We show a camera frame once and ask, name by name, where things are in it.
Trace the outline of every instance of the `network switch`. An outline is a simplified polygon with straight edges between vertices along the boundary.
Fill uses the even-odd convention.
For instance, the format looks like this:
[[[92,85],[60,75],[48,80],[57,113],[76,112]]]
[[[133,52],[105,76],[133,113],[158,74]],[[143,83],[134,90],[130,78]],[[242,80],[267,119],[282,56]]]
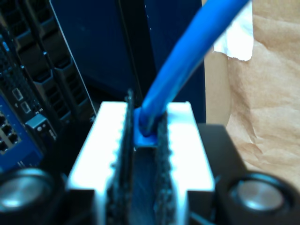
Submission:
[[[94,115],[49,1],[0,1],[0,171],[37,165],[64,126]]]

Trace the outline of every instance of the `black foam strip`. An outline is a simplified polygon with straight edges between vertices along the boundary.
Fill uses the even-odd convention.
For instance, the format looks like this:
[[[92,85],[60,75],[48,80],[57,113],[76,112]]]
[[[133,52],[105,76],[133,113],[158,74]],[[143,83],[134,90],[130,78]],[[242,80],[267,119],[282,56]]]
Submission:
[[[127,225],[129,224],[129,211],[132,195],[132,167],[133,167],[133,115],[134,94],[128,92],[128,103],[125,127],[121,148],[119,151],[112,185],[107,191],[106,224]]]
[[[175,221],[175,198],[170,176],[171,154],[169,150],[167,114],[162,117],[157,128],[158,145],[156,151],[156,224],[170,225]]]

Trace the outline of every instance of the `vent grille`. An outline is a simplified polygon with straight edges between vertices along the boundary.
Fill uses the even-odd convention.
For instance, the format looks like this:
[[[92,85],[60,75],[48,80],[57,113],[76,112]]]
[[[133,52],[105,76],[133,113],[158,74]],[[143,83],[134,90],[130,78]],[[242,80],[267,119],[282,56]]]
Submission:
[[[28,26],[14,0],[0,2],[0,9],[14,36],[28,31]]]
[[[46,95],[48,97],[48,101],[51,104],[52,108],[57,113],[57,116],[62,119],[65,115],[67,115],[70,110],[65,104],[64,99],[62,98],[61,93],[59,92],[56,86],[53,86],[48,91],[46,91]]]
[[[30,109],[35,111],[40,109],[41,105],[33,94],[22,71],[16,65],[12,67],[5,53],[0,49],[0,86],[5,91],[12,91],[17,88]]]
[[[51,19],[52,15],[46,0],[30,0],[30,4],[36,12],[37,19],[40,23]]]
[[[85,96],[85,92],[81,85],[81,82],[78,79],[78,76],[73,73],[66,79],[70,91],[75,99],[75,102],[79,105],[84,102],[87,98]]]

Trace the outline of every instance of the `white paper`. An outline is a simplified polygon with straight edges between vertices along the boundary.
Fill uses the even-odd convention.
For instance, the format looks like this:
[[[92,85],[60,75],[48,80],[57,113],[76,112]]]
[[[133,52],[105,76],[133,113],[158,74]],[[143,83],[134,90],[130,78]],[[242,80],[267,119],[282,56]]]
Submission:
[[[252,1],[250,1],[215,42],[214,50],[231,58],[250,60],[254,43],[252,18]]]

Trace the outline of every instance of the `ethernet port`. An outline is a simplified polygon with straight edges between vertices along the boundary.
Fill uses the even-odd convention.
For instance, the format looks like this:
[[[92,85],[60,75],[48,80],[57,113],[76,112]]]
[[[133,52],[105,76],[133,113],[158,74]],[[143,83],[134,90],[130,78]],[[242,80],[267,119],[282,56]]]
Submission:
[[[5,121],[6,121],[5,117],[1,115],[0,116],[0,127],[2,127],[5,124]]]
[[[12,134],[8,138],[12,144],[16,144],[18,142],[18,135],[16,134]]]
[[[0,153],[4,153],[8,149],[8,146],[5,144],[5,142],[0,142]]]
[[[12,133],[13,129],[11,128],[11,126],[5,125],[4,127],[2,127],[2,131],[6,136],[9,136]]]

